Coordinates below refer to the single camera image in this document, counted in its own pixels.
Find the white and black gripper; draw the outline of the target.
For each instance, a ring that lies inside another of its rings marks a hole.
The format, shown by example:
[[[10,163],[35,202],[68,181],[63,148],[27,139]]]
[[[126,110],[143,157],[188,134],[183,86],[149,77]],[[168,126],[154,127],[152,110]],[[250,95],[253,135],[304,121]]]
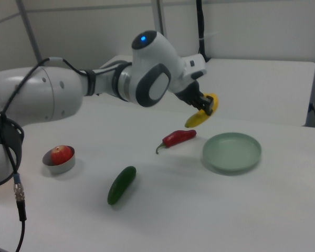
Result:
[[[201,54],[181,57],[184,64],[183,72],[177,80],[176,96],[197,109],[203,109],[206,115],[213,113],[214,98],[211,96],[203,97],[200,92],[198,78],[206,74],[206,62]]]

